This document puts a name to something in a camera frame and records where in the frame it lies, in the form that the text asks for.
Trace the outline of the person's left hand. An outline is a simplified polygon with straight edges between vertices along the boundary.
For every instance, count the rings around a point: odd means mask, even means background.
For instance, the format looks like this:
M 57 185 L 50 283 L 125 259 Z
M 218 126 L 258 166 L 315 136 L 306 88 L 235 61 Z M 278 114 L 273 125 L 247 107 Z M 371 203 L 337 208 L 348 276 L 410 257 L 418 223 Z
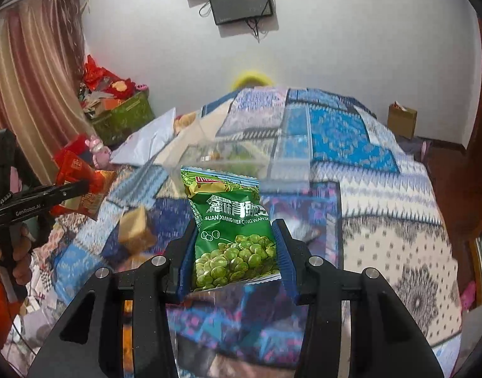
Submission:
M 19 285 L 26 286 L 31 278 L 32 271 L 31 265 L 31 247 L 32 240 L 29 238 L 30 233 L 26 224 L 20 227 L 20 239 L 16 242 L 12 242 L 13 245 L 13 259 L 16 262 L 15 268 L 12 274 Z M 2 251 L 0 249 L 0 259 L 2 258 Z

